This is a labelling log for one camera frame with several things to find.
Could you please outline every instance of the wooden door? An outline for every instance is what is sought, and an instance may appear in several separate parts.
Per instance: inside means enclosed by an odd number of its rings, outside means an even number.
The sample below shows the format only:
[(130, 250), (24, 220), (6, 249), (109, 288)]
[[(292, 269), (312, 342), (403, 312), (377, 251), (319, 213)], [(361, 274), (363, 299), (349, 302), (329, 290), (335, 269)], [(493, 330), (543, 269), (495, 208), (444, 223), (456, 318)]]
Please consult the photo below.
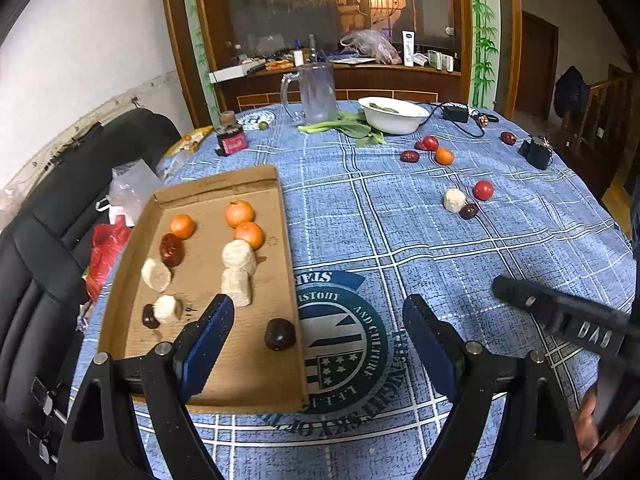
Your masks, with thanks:
[(516, 110), (544, 119), (549, 116), (556, 79), (558, 28), (522, 13), (522, 56)]

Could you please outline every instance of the small jar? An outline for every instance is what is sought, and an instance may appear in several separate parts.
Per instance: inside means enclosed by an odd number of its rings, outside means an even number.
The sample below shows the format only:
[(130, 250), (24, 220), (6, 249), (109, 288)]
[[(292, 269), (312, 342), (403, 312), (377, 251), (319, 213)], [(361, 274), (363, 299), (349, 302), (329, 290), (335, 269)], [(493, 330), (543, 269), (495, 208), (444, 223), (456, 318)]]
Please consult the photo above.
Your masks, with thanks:
[(220, 114), (220, 127), (216, 130), (216, 135), (219, 146), (216, 153), (219, 156), (231, 155), (247, 147), (244, 130), (236, 121), (236, 114), (233, 111)]

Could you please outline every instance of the person's hand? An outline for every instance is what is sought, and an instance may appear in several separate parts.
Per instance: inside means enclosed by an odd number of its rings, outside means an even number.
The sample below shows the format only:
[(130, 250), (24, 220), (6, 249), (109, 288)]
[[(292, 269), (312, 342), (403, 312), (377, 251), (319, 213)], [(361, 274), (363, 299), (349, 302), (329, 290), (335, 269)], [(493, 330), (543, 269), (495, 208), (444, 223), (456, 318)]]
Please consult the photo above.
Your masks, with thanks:
[(587, 390), (574, 416), (575, 436), (578, 439), (580, 458), (582, 460), (593, 451), (598, 444), (598, 428), (593, 423), (593, 412), (596, 409), (597, 383)]
[[(593, 451), (593, 449), (598, 445), (598, 441), (600, 439), (598, 428), (593, 422), (593, 412), (596, 409), (597, 400), (598, 383), (595, 383), (584, 394), (582, 402), (580, 403), (580, 408), (574, 416), (575, 436), (578, 440), (580, 458), (582, 460), (584, 460), (587, 455)], [(606, 452), (619, 450), (625, 443), (629, 433), (631, 433), (636, 420), (638, 420), (638, 416), (630, 416), (627, 420), (622, 422), (614, 431), (611, 432), (609, 437), (600, 444), (600, 449)]]

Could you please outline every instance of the cardboard tray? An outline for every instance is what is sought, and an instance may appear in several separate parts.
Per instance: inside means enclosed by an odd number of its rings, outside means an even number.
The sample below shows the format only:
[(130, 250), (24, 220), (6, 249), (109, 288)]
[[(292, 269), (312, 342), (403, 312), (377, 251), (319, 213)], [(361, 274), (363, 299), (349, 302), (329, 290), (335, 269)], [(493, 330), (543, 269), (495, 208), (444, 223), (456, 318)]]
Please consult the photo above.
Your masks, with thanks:
[[(173, 342), (182, 327), (197, 320), (220, 291), (222, 248), (233, 239), (224, 211), (232, 200), (247, 200), (266, 241), (255, 253), (253, 302), (236, 308), (234, 326), (202, 393), (191, 398), (192, 412), (291, 413), (307, 402), (302, 330), (298, 317), (289, 237), (278, 175), (274, 166), (257, 166), (195, 180), (156, 191), (145, 205), (122, 255), (109, 294), (98, 351), (114, 358), (146, 354), (161, 341)], [(185, 213), (196, 231), (184, 241), (183, 262), (172, 269), (164, 294), (185, 307), (180, 321), (157, 330), (142, 325), (142, 308), (159, 294), (145, 285), (140, 269), (146, 258), (159, 257), (160, 240), (172, 218)], [(264, 330), (273, 317), (289, 319), (298, 343), (275, 352), (264, 344)]]

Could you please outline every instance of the blue gripper pad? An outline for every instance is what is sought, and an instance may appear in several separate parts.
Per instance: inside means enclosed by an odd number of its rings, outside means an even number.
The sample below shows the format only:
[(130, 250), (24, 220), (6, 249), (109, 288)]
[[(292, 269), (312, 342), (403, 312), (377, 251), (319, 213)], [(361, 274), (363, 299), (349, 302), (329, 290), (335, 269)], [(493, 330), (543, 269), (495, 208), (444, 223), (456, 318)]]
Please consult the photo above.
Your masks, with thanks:
[(187, 324), (175, 340), (174, 371), (182, 402), (199, 394), (234, 324), (234, 302), (217, 294), (200, 319)]
[(443, 337), (441, 330), (453, 331), (454, 344), (457, 343), (456, 338), (460, 340), (460, 344), (462, 339), (449, 323), (438, 320), (419, 294), (412, 294), (404, 300), (402, 320), (434, 388), (450, 402), (454, 402), (458, 397), (456, 367), (440, 341)]

